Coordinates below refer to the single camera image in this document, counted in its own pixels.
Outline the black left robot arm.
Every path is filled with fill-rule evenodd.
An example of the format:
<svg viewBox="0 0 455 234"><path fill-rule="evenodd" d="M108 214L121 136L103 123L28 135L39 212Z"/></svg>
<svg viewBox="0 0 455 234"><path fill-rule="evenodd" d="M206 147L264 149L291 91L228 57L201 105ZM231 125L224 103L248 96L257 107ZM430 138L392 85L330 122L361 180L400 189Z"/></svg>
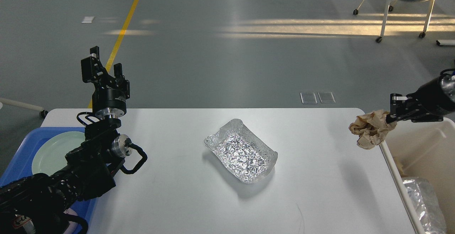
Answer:
<svg viewBox="0 0 455 234"><path fill-rule="evenodd" d="M135 174L148 159L127 135L120 134L120 117L127 112L130 83L122 64L109 75L94 46L81 60L82 80L94 87L92 110L80 112L85 140L65 155L67 165L52 175L33 174L1 187L2 234L63 234L70 223L86 234L88 222L67 210L76 201L99 198L116 186L118 171Z"/></svg>

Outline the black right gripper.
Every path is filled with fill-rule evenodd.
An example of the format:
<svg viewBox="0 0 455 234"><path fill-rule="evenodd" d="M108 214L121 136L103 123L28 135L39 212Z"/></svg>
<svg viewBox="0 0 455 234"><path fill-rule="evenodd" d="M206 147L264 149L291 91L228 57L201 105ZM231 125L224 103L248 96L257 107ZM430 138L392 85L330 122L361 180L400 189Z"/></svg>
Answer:
<svg viewBox="0 0 455 234"><path fill-rule="evenodd" d="M454 75L440 75L414 93L406 96L390 94L390 112L386 123L407 119L413 123L442 122L444 116L455 111L454 85Z"/></svg>

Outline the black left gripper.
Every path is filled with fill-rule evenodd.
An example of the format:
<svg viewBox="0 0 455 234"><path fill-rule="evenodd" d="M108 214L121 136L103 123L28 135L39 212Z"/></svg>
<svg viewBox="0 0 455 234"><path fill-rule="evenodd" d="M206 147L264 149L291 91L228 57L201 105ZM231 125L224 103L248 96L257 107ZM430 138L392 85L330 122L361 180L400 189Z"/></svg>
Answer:
<svg viewBox="0 0 455 234"><path fill-rule="evenodd" d="M123 75L121 63L114 64L115 88L109 85L108 72L100 61L100 48L90 48L89 56L81 60L84 83L92 83L92 111L99 119L120 118L127 113L126 100L130 98L130 82Z"/></svg>

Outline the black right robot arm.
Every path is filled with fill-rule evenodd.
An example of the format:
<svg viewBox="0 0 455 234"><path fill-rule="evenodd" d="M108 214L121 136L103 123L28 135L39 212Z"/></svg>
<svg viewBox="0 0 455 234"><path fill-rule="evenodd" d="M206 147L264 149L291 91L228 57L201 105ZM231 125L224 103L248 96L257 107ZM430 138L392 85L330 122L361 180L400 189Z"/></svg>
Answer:
<svg viewBox="0 0 455 234"><path fill-rule="evenodd" d="M386 123L410 120L411 122L442 122L443 117L455 111L454 69L442 70L437 78L405 96L390 95L390 113Z"/></svg>

